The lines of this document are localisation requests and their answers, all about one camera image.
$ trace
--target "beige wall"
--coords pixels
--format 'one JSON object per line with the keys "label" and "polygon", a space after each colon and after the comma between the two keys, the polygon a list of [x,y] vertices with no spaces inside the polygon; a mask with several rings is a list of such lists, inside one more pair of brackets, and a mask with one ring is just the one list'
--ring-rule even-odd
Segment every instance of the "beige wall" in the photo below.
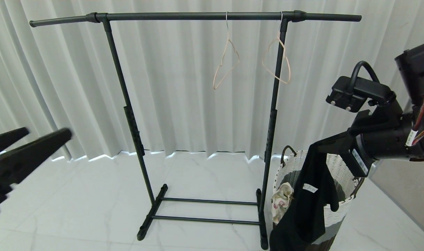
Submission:
{"label": "beige wall", "polygon": [[372,179],[424,230],[424,162],[386,160]]}

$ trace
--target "horizontal hanging bar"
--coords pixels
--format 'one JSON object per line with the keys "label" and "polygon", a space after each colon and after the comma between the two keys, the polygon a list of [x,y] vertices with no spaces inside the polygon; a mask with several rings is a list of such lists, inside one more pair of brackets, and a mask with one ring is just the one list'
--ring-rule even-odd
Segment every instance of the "horizontal hanging bar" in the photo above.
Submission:
{"label": "horizontal hanging bar", "polygon": [[229,201],[229,200],[197,200],[197,199],[181,199],[181,198],[165,198],[162,200],[169,201],[183,201],[183,202],[199,202],[199,203],[215,203],[215,204],[233,204],[233,205],[253,205],[257,206],[257,202],[244,202],[244,201]]}
{"label": "horizontal hanging bar", "polygon": [[[351,21],[359,22],[359,15],[344,14],[322,14],[322,13],[306,13],[303,11],[283,11],[283,18],[293,22],[304,20],[322,20],[322,21]],[[282,18],[280,12],[228,12],[228,20],[280,20]],[[85,16],[72,16],[54,19],[45,19],[38,21],[29,21],[32,27],[67,24],[78,22],[94,22],[103,21],[125,21],[125,20],[226,20],[226,12],[160,12],[160,13],[90,13]]]}
{"label": "horizontal hanging bar", "polygon": [[242,225],[259,225],[260,224],[257,221],[233,221],[233,220],[188,218],[188,217],[175,217],[175,216],[162,216],[162,215],[154,215],[152,216],[152,218],[160,219],[160,220],[215,222],[215,223],[242,224]]}

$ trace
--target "black cable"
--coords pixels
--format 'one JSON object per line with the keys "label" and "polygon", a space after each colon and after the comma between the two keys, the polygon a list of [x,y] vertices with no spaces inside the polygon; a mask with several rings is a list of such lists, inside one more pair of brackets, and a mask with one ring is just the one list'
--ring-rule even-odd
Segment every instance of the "black cable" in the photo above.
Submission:
{"label": "black cable", "polygon": [[357,78],[357,75],[358,75],[361,67],[364,67],[367,70],[367,72],[370,75],[370,78],[372,78],[373,81],[379,83],[379,79],[376,76],[376,73],[373,70],[373,68],[370,66],[370,64],[368,62],[365,62],[365,61],[359,61],[353,69],[353,73],[352,73],[352,76],[350,78],[350,83],[349,83],[349,85],[346,89],[347,95],[353,95],[353,90],[354,90],[356,78]]}

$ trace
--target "curtain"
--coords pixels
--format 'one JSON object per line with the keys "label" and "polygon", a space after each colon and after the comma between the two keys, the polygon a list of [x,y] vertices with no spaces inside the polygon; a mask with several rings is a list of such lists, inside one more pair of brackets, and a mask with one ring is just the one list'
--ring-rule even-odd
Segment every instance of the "curtain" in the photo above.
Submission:
{"label": "curtain", "polygon": [[[54,157],[134,152],[124,98],[103,26],[32,28],[29,20],[91,12],[275,12],[362,15],[361,22],[289,23],[291,82],[280,84],[273,153],[308,146],[350,126],[355,114],[325,102],[339,76],[365,60],[381,83],[408,95],[394,62],[424,43],[424,0],[7,0],[0,1],[0,133],[28,127],[19,144],[69,127],[73,139]],[[112,21],[113,35],[145,149],[244,151],[263,156],[273,76],[261,64],[280,21],[229,21],[240,63],[214,90],[226,44],[225,21]],[[277,44],[266,53],[274,71]],[[217,78],[237,62],[228,46]],[[368,78],[364,70],[361,77]],[[284,62],[282,79],[287,79]]]}

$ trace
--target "white label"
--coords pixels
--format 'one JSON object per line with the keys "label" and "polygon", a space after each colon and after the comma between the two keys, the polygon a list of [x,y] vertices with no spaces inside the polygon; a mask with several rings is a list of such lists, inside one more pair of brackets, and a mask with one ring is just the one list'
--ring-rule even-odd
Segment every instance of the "white label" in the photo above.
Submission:
{"label": "white label", "polygon": [[315,193],[317,191],[317,188],[311,186],[310,184],[304,183],[303,184],[303,189],[308,190],[312,193]]}
{"label": "white label", "polygon": [[352,154],[353,154],[354,158],[356,159],[357,163],[359,164],[359,166],[364,171],[364,173],[367,174],[369,172],[369,170],[367,169],[367,166],[364,164],[364,161],[362,161],[361,157],[357,153],[356,149],[353,149]]}
{"label": "white label", "polygon": [[406,141],[406,146],[412,146],[412,142],[415,139],[418,131],[410,130],[408,140]]}

